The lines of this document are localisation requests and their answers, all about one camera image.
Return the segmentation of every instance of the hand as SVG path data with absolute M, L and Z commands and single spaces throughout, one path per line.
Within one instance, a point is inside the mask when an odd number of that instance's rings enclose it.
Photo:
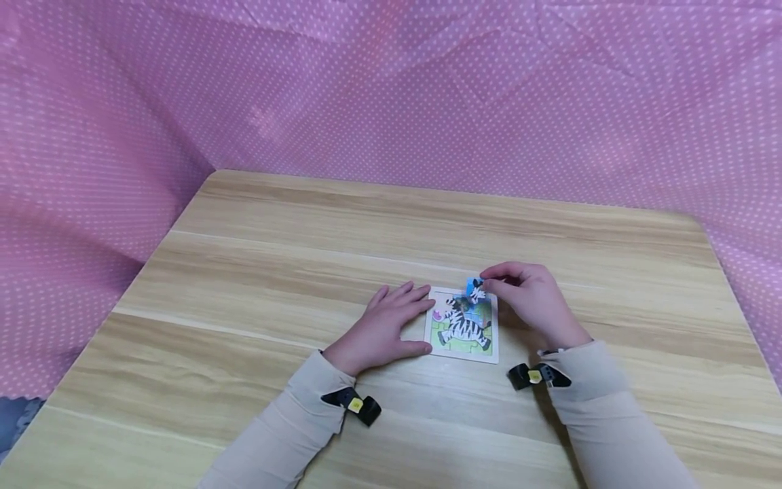
M 435 305 L 434 300 L 424 300 L 430 288 L 413 289 L 413 282 L 408 282 L 389 293 L 388 286 L 381 287 L 369 301 L 364 315 L 323 351 L 323 357 L 355 377 L 371 367 L 431 353 L 432 345 L 425 341 L 400 338 L 404 325 Z
M 525 323 L 543 335 L 549 350 L 592 341 L 543 265 L 506 261 L 481 272 L 481 278 L 483 289 L 513 307 Z

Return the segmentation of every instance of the cartoon zebra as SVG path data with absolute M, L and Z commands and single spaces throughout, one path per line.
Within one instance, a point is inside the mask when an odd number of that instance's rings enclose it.
M 479 323 L 465 317 L 465 307 L 469 307 L 465 302 L 469 301 L 468 297 L 461 299 L 451 297 L 445 301 L 450 306 L 450 310 L 446 311 L 443 318 L 448 320 L 449 325 L 448 329 L 439 331 L 437 336 L 442 344 L 447 344 L 451 338 L 477 341 L 483 351 L 486 351 L 491 346 L 491 340 L 483 335 L 483 328 Z M 491 328 L 491 321 L 486 323 L 486 328 Z
M 476 305 L 482 299 L 486 299 L 486 292 L 484 292 L 483 289 L 481 289 L 482 285 L 483 285 L 483 280 L 473 279 L 472 287 L 470 287 L 470 283 L 468 282 L 467 288 L 469 291 L 469 295 L 467 296 L 467 298 L 470 301 L 470 304 Z

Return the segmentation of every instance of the left hand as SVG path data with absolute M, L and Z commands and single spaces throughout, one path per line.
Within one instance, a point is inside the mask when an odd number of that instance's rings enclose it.
M 323 350 L 323 357 L 355 377 L 371 367 L 431 353 L 432 345 L 425 341 L 402 341 L 400 338 L 404 325 L 435 305 L 434 300 L 425 299 L 430 286 L 413 287 L 413 282 L 393 292 L 389 292 L 388 286 L 381 287 L 369 301 L 364 315 Z

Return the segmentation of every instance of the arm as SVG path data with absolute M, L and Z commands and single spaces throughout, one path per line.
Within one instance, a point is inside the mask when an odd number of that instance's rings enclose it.
M 371 367 L 428 354 L 432 345 L 402 341 L 402 327 L 431 308 L 429 286 L 383 286 L 364 315 L 323 353 L 313 353 L 288 386 L 210 467 L 199 489 L 293 489 L 315 455 L 342 428 L 345 410 L 321 396 L 352 387 Z
M 698 485 L 644 414 L 605 343 L 593 341 L 541 360 L 567 375 L 549 389 L 589 487 L 695 489 Z
M 282 393 L 210 467 L 199 489 L 292 489 L 310 460 L 342 428 L 345 410 L 321 396 L 356 380 L 314 352 Z
M 572 381 L 549 394 L 591 489 L 698 487 L 641 410 L 605 343 L 578 323 L 544 266 L 507 262 L 481 276 L 483 289 L 510 304 L 556 351 L 541 360 Z

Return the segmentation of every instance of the wrist strap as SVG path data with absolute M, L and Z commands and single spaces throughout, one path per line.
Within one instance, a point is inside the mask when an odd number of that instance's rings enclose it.
M 539 363 L 530 368 L 526 363 L 516 365 L 508 370 L 508 379 L 515 390 L 545 382 L 549 387 L 570 387 L 572 382 L 562 372 L 545 363 Z
M 375 422 L 382 411 L 375 399 L 369 396 L 361 399 L 358 392 L 352 387 L 345 387 L 344 389 L 321 396 L 321 401 L 331 404 L 332 406 L 342 406 L 356 415 L 358 419 L 367 426 L 372 426 L 372 423 Z

